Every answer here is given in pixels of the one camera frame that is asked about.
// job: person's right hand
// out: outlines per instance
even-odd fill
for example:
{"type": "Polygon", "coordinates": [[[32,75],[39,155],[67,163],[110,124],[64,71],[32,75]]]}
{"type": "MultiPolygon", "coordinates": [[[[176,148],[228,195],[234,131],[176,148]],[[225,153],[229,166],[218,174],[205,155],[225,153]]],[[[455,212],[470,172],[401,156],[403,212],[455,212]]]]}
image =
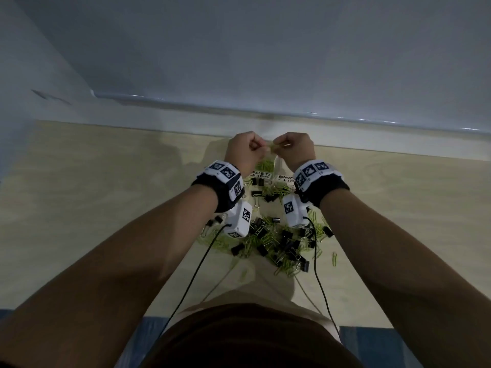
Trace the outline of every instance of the person's right hand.
{"type": "Polygon", "coordinates": [[[291,133],[277,137],[271,150],[285,160],[292,172],[309,160],[315,160],[314,142],[306,133],[291,133]]]}

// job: white wall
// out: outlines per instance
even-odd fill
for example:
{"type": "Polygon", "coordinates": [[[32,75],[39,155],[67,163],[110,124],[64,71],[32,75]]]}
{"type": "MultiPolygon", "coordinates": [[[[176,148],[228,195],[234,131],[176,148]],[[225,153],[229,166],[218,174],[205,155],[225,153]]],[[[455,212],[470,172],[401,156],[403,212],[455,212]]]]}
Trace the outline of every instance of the white wall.
{"type": "Polygon", "coordinates": [[[254,130],[267,139],[304,131],[318,145],[491,160],[491,142],[485,136],[285,117],[266,120],[96,99],[13,0],[0,0],[0,46],[0,179],[36,119],[222,136],[254,130]],[[42,99],[32,89],[70,104],[42,99]]]}

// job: blue floor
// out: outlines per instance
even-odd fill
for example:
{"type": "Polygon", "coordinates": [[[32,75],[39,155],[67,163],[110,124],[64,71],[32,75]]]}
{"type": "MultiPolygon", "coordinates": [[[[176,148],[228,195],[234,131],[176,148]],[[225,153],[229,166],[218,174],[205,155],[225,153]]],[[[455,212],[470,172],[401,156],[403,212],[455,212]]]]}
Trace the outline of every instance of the blue floor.
{"type": "MultiPolygon", "coordinates": [[[[0,310],[0,318],[9,314],[0,310]]],[[[116,368],[136,368],[150,350],[167,321],[164,317],[144,317],[128,341],[116,368]]],[[[343,345],[366,368],[422,368],[395,329],[341,327],[343,345]]]]}

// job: hand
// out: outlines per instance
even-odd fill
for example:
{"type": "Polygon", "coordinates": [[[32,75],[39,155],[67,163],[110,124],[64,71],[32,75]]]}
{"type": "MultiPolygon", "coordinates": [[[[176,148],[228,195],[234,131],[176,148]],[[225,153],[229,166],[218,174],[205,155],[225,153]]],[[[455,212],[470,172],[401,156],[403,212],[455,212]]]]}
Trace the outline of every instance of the hand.
{"type": "Polygon", "coordinates": [[[272,151],[285,160],[292,172],[309,160],[315,160],[314,142],[306,133],[288,132],[276,138],[272,151]]]}
{"type": "Polygon", "coordinates": [[[253,131],[239,133],[228,142],[224,161],[235,165],[245,178],[269,149],[266,141],[253,131]]]}

